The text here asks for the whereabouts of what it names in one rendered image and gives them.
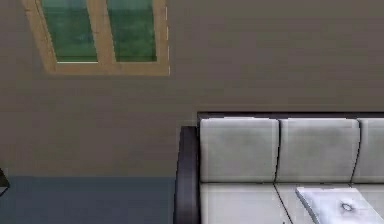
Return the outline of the black and white sofa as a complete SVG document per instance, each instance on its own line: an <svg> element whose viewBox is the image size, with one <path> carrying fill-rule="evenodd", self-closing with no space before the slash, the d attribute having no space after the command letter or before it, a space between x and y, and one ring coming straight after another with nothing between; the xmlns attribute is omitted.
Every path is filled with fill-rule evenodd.
<svg viewBox="0 0 384 224"><path fill-rule="evenodd" d="M173 224L315 224L297 187L356 188L384 218L384 112L200 112Z"/></svg>

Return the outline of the dark angular object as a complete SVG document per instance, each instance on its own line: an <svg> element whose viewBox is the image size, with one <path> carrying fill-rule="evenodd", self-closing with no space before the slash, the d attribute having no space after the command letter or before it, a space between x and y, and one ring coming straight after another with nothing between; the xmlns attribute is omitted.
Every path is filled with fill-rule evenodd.
<svg viewBox="0 0 384 224"><path fill-rule="evenodd" d="M4 173L0 168L0 197L9 189L10 183Z"/></svg>

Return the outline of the wooden framed window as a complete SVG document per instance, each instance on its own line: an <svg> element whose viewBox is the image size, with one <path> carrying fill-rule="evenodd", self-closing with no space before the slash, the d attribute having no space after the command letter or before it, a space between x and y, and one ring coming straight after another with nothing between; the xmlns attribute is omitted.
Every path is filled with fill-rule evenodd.
<svg viewBox="0 0 384 224"><path fill-rule="evenodd" d="M107 0L86 0L96 62L58 62L43 13L42 0L21 0L44 70L49 75L169 76L170 46L166 0L152 0L156 62L117 62Z"/></svg>

